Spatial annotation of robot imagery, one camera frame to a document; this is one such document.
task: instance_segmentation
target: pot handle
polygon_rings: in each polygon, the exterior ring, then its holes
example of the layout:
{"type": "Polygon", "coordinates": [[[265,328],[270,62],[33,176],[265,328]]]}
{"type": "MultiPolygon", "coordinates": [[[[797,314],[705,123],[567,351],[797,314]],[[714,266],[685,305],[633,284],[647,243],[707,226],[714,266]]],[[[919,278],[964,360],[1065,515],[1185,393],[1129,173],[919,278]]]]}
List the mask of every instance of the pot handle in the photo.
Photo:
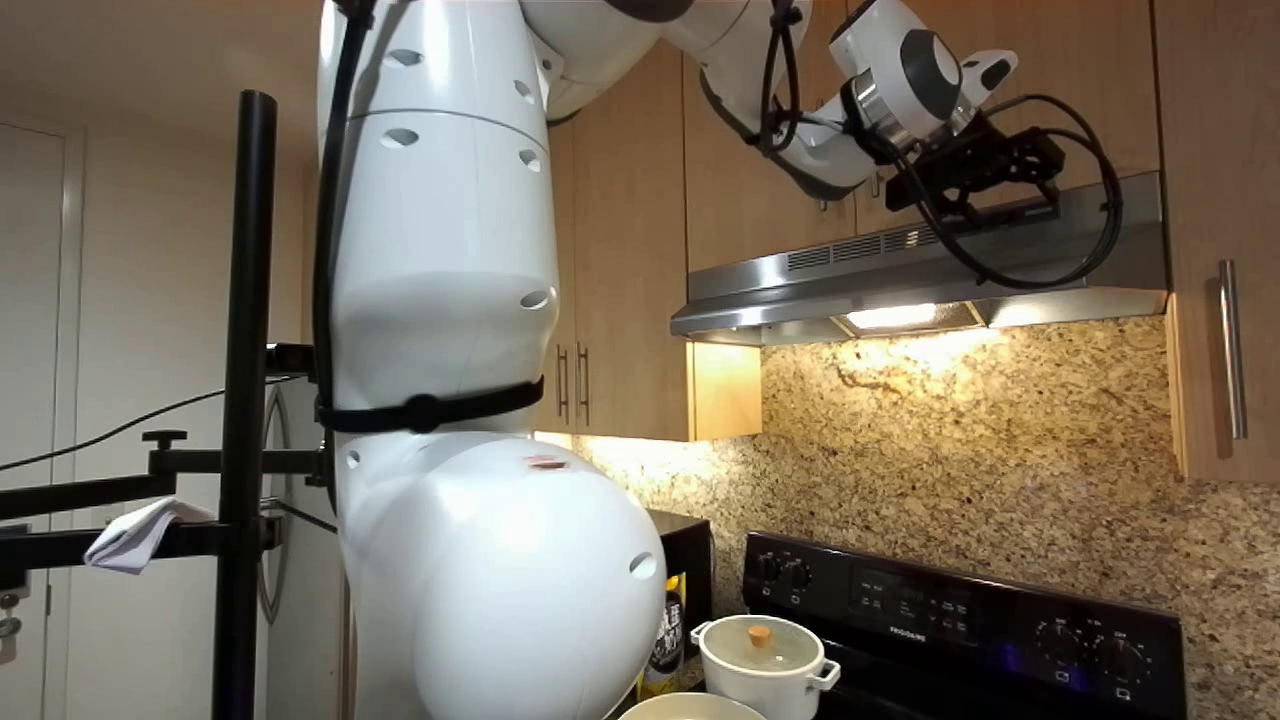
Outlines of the pot handle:
{"type": "Polygon", "coordinates": [[[832,690],[841,685],[841,663],[823,659],[808,688],[832,690]]]}
{"type": "Polygon", "coordinates": [[[694,652],[705,652],[705,637],[707,637],[707,624],[694,624],[694,629],[687,630],[687,641],[691,641],[694,652]]]}

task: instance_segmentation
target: granite backsplash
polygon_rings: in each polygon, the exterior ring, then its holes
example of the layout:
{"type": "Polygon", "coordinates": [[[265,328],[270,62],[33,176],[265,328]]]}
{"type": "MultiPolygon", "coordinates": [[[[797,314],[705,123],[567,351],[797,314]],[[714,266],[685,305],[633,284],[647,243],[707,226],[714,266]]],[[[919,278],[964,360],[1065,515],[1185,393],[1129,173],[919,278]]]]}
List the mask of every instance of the granite backsplash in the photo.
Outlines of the granite backsplash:
{"type": "Polygon", "coordinates": [[[720,610],[788,530],[1172,610],[1192,717],[1280,720],[1280,487],[1178,478],[1163,319],[767,349],[759,437],[577,449],[713,519],[720,610]]]}

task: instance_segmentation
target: metal pole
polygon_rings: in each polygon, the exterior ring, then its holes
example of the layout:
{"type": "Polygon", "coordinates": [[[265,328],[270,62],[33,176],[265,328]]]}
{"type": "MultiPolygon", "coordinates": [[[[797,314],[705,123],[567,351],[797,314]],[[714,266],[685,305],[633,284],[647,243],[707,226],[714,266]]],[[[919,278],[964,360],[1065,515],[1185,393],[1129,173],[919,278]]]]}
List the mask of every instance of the metal pole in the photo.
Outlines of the metal pole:
{"type": "Polygon", "coordinates": [[[274,99],[241,92],[212,720],[251,720],[274,99]]]}

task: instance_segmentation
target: stove control panel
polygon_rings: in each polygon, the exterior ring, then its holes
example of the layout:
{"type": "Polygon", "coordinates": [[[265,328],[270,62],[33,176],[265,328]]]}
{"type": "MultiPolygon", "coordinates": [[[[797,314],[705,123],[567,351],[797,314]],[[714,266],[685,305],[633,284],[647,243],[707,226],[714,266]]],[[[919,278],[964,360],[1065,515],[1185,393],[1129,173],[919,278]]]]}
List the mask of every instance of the stove control panel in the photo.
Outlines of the stove control panel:
{"type": "Polygon", "coordinates": [[[823,637],[846,629],[853,637],[881,637],[1008,679],[1088,695],[1117,711],[1186,717],[1176,617],[784,535],[746,541],[745,598],[759,610],[808,619],[823,637]]]}

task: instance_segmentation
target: black metal stand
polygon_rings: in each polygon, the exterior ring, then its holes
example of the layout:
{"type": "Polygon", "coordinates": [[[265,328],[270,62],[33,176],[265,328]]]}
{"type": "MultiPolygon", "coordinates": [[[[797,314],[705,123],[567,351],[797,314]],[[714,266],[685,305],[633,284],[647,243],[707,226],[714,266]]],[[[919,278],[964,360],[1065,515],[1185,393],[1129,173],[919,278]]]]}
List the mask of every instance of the black metal stand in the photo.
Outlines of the black metal stand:
{"type": "MultiPolygon", "coordinates": [[[[324,451],[265,451],[265,349],[270,278],[274,99],[241,92],[237,237],[226,309],[224,451],[172,451],[178,431],[146,431],[146,477],[0,492],[0,519],[172,496],[177,472],[221,472],[221,519],[172,522],[157,555],[217,555],[212,720],[251,720],[254,566],[265,553],[260,477],[324,472],[324,451]]],[[[85,563],[99,530],[0,530],[0,579],[85,563]]]]}

